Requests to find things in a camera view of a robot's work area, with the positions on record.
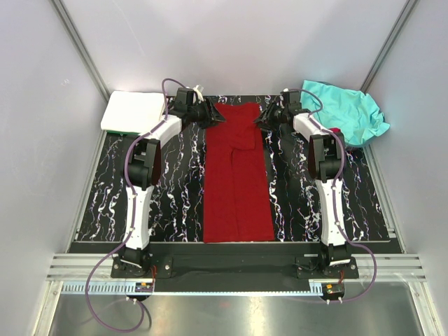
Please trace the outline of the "red t shirt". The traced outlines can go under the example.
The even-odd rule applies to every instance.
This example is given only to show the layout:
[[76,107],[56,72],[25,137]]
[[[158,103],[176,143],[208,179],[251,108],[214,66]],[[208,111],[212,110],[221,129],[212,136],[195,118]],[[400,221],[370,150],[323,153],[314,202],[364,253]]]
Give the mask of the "red t shirt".
[[217,104],[225,122],[206,131],[204,233],[206,243],[270,242],[270,208],[257,103]]

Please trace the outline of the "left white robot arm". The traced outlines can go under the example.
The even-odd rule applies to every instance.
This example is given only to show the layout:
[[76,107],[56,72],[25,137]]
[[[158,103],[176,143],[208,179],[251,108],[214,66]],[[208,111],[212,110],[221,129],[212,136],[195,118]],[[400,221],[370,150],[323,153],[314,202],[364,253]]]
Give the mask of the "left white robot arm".
[[125,137],[129,147],[122,175],[126,182],[127,217],[122,247],[115,260],[117,270],[129,270],[136,277],[144,277],[151,270],[148,217],[152,193],[162,173],[163,146],[191,123],[204,129],[225,122],[202,91],[200,85],[180,87],[174,99],[164,104],[167,112],[148,131]]

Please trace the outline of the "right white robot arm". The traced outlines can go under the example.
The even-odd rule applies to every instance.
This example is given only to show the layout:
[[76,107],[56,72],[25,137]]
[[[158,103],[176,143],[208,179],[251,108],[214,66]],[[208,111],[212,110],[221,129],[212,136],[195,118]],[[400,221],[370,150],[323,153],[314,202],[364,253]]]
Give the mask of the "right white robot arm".
[[[302,107],[302,94],[317,99],[318,108]],[[269,103],[254,123],[264,130],[289,124],[308,140],[308,172],[315,180],[321,204],[321,243],[315,271],[334,277],[349,265],[351,252],[344,228],[342,206],[343,173],[346,164],[344,135],[337,129],[323,126],[314,114],[323,109],[323,102],[308,90],[285,89],[280,98]]]

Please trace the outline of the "crimson t shirt in basket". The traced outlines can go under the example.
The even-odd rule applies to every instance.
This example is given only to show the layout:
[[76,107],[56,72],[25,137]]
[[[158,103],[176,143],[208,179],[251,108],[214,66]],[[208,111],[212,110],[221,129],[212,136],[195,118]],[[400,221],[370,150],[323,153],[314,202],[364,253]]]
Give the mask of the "crimson t shirt in basket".
[[330,128],[330,131],[332,131],[333,133],[336,133],[336,134],[342,132],[341,129],[339,129],[337,127]]

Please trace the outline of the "folded white t shirt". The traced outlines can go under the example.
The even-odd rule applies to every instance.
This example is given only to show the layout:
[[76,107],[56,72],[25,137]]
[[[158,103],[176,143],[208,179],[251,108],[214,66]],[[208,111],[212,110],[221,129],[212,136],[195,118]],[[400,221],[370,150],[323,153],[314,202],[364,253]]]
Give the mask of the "folded white t shirt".
[[160,122],[164,107],[162,93],[114,91],[101,120],[101,130],[147,133]]

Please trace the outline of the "teal t shirt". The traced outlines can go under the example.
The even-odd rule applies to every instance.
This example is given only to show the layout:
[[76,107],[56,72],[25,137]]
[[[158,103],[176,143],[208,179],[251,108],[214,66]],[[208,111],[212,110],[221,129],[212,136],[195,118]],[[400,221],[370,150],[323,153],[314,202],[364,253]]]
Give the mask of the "teal t shirt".
[[311,80],[303,82],[302,90],[302,107],[322,126],[341,130],[350,147],[364,147],[390,128],[369,94]]

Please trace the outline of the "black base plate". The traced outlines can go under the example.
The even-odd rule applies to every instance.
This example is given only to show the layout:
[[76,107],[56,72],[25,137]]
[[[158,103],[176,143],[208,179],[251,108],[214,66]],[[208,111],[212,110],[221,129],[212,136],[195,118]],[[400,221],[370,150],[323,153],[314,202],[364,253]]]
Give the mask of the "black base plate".
[[347,264],[327,266],[317,242],[152,243],[139,268],[113,259],[113,278],[155,276],[159,292],[298,292],[310,279],[358,279],[361,248]]

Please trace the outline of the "left aluminium frame post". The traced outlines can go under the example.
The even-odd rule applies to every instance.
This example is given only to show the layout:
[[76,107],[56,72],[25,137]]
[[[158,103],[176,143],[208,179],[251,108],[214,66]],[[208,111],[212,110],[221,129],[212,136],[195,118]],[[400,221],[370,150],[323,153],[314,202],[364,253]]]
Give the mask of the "left aluminium frame post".
[[57,14],[62,26],[64,27],[70,41],[72,42],[81,62],[83,63],[88,75],[92,79],[94,86],[97,88],[102,99],[105,102],[109,101],[111,93],[107,88],[102,75],[100,74],[92,56],[90,55],[83,38],[76,27],[74,19],[71,17],[68,8],[62,0],[49,0],[52,8]]

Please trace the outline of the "aluminium frame post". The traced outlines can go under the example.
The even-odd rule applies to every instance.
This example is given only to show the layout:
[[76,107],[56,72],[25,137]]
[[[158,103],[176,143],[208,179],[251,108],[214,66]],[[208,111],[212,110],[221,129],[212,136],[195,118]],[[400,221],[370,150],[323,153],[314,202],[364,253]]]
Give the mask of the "aluminium frame post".
[[88,75],[92,79],[94,86],[97,88],[102,99],[105,102],[109,101],[111,93],[107,88],[102,75],[100,74],[92,56],[90,55],[83,38],[76,27],[74,19],[71,17],[68,8],[62,0],[49,0],[52,8],[57,14],[62,26],[64,27],[70,41],[72,42],[81,62],[83,63]]
[[390,32],[388,33],[385,41],[383,42],[377,56],[375,57],[374,62],[372,63],[372,66],[370,67],[367,76],[365,77],[365,80],[363,81],[360,87],[361,92],[363,93],[368,92],[370,86],[372,85],[374,79],[376,78],[377,74],[382,68],[384,62],[386,61],[386,58],[388,57],[390,51],[397,42],[402,30],[404,29],[405,25],[407,24],[407,21],[413,14],[418,3],[419,0],[406,0],[395,22],[393,23]]

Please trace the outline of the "right aluminium frame post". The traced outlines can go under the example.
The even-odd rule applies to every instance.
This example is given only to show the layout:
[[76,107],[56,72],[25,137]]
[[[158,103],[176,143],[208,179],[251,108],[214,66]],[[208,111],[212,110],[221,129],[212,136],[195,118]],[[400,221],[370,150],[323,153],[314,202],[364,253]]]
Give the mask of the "right aluminium frame post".
[[363,81],[360,87],[361,92],[363,93],[368,92],[370,86],[372,85],[374,79],[376,78],[377,74],[382,68],[384,62],[386,61],[386,58],[388,57],[390,51],[397,42],[402,30],[404,29],[405,25],[407,24],[407,21],[413,14],[418,3],[419,0],[406,0],[395,22],[393,23],[390,32],[388,33],[385,41],[383,42],[377,56],[375,57],[374,62],[372,63],[372,66],[370,67],[367,76],[365,77],[365,80]]

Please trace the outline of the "aluminium cross rail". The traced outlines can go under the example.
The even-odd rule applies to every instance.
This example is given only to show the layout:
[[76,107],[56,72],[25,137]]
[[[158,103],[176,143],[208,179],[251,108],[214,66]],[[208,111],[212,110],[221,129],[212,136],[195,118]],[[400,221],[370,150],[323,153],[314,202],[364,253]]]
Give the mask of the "aluminium cross rail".
[[[361,279],[369,279],[373,270],[377,270],[379,281],[393,278],[405,281],[424,281],[425,272],[417,255],[412,254],[377,254],[377,264],[365,254],[356,254],[357,269]],[[84,280],[92,268],[102,259],[102,255],[93,253],[58,253],[53,256],[46,279],[48,281]],[[160,256],[156,263],[159,275],[167,271],[171,275],[181,270],[218,271],[237,270],[238,272],[261,268],[262,273],[289,270],[295,264],[291,255],[173,255]]]

